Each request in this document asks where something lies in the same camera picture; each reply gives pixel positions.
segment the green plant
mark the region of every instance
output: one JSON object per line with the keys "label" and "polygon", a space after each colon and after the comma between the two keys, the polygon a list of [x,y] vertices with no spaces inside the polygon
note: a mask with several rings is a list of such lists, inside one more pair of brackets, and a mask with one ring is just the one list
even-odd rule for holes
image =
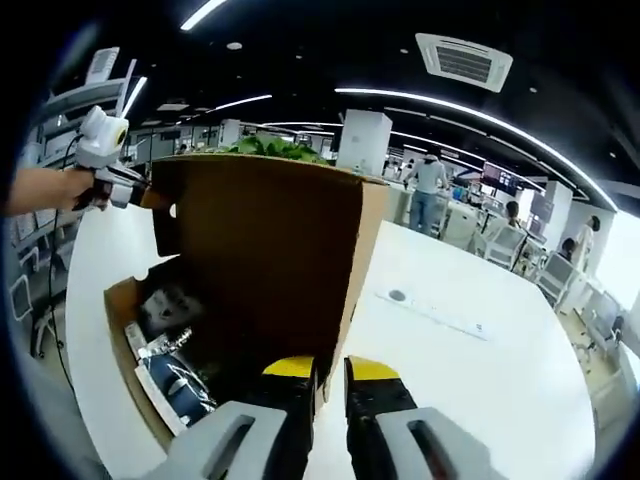
{"label": "green plant", "polygon": [[287,158],[301,162],[319,163],[327,162],[318,156],[315,150],[304,146],[287,142],[280,137],[261,137],[252,135],[245,137],[229,148],[219,150],[221,153],[244,153],[247,155],[261,155],[265,157]]}

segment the round white table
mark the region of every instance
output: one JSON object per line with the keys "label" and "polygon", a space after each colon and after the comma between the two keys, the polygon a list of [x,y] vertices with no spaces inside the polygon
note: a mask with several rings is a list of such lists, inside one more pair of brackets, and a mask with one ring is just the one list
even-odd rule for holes
{"label": "round white table", "polygon": [[[165,454],[118,370],[103,291],[160,261],[149,211],[110,208],[83,218],[69,276],[67,348],[80,411],[116,479],[143,474]],[[391,289],[407,301],[385,298]],[[448,319],[481,323],[486,339]],[[438,408],[484,443],[506,478],[576,478],[593,460],[586,383],[552,309],[529,282],[464,251],[384,222],[342,353],[396,369],[419,406]],[[316,418],[307,480],[355,478],[343,378],[340,366]]]}

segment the ceiling air conditioner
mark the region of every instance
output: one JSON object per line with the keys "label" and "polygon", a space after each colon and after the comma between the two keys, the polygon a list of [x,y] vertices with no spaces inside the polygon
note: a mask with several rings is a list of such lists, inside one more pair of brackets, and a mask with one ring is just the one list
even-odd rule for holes
{"label": "ceiling air conditioner", "polygon": [[427,72],[500,92],[513,63],[511,55],[477,43],[417,33]]}

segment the cable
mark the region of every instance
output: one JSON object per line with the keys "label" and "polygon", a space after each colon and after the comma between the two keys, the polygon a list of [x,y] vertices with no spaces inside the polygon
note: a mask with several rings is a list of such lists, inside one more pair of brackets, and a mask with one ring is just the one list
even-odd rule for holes
{"label": "cable", "polygon": [[[61,170],[64,170],[67,166],[67,160],[69,160],[69,152],[71,151],[71,147],[74,143],[82,138],[82,135],[77,135],[69,142],[69,146],[67,147],[67,151],[64,155],[64,160],[62,161]],[[58,337],[58,325],[56,323],[56,314],[55,314],[55,305],[53,304],[53,257],[56,254],[57,246],[56,246],[56,230],[58,229],[58,215],[60,214],[60,210],[56,209],[56,214],[53,217],[53,235],[51,236],[51,260],[49,261],[49,308],[51,308],[51,324],[53,327],[53,336],[56,341],[56,350],[58,351],[58,359],[60,360],[60,366],[62,367],[62,372],[64,373],[64,378],[67,379],[67,383],[69,384],[69,388],[73,392],[74,396],[76,391],[73,388],[73,384],[71,383],[71,378],[69,377],[69,373],[67,372],[67,368],[64,366],[64,361],[62,360],[62,352],[60,347],[60,340]]]}

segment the jeans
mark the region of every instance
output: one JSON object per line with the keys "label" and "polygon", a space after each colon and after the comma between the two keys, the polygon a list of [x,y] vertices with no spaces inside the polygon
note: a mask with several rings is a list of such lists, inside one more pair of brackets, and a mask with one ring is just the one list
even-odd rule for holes
{"label": "jeans", "polygon": [[411,230],[431,236],[437,201],[435,193],[424,193],[418,190],[413,193],[411,210],[409,211],[409,228]]}

